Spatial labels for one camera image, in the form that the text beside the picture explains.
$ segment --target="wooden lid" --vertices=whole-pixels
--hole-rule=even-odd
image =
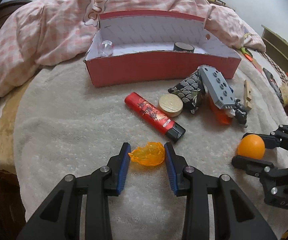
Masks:
[[[165,94],[158,100],[158,108],[167,116],[175,117],[182,112],[183,102],[177,95]]]

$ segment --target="orange ping pong ball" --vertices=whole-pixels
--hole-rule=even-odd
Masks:
[[[237,154],[253,159],[262,159],[265,153],[263,139],[257,134],[245,136],[237,147]]]

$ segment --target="patterned fabric pouch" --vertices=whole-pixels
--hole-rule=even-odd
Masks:
[[[205,94],[199,71],[196,70],[175,87],[170,88],[168,92],[177,95],[183,101],[183,108],[195,114]]]

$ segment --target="pink checkered blanket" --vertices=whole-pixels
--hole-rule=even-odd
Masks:
[[[87,51],[99,14],[137,9],[200,16],[205,28],[227,46],[265,51],[260,36],[233,10],[207,0],[36,0],[15,11],[0,29],[0,97],[26,82],[41,65]]]

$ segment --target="gray lego brick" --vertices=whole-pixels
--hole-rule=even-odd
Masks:
[[[207,65],[199,66],[198,70],[214,104],[219,109],[232,108],[235,103],[235,96],[222,73]]]

